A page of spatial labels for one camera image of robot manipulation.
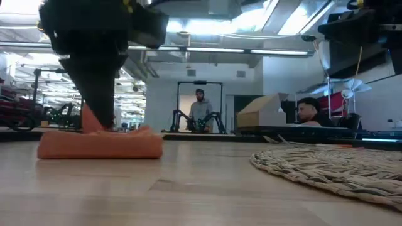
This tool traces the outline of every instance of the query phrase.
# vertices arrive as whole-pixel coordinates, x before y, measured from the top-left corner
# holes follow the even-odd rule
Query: black chair
[[[331,121],[335,127],[339,127],[339,121],[343,118],[343,116],[332,116]]]
[[[349,113],[347,116],[340,118],[336,126],[352,129],[354,131],[361,130],[361,116],[356,113]]]

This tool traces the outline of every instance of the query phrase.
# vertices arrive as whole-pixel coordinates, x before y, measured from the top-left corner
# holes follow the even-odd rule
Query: woven rug
[[[402,152],[270,144],[250,161],[288,180],[402,212]]]

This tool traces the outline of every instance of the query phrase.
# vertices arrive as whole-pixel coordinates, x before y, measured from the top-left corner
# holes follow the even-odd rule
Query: white fan
[[[353,112],[356,112],[356,92],[365,92],[371,90],[371,86],[365,84],[359,79],[350,79],[344,83],[346,89],[344,89],[341,94],[347,103],[347,113],[349,113],[350,99],[353,97]]]

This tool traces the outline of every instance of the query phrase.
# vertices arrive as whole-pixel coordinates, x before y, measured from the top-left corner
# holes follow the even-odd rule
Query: cardboard box
[[[275,94],[253,100],[237,114],[237,127],[286,126],[286,113],[281,111],[281,101],[288,94]]]

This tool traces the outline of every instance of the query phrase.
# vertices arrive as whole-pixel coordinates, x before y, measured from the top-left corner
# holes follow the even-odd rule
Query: orange cloth
[[[40,159],[158,159],[163,139],[147,126],[128,134],[117,132],[47,131],[38,146]]]
[[[82,132],[88,134],[90,132],[105,131],[102,124],[98,121],[94,113],[87,104],[82,109]]]

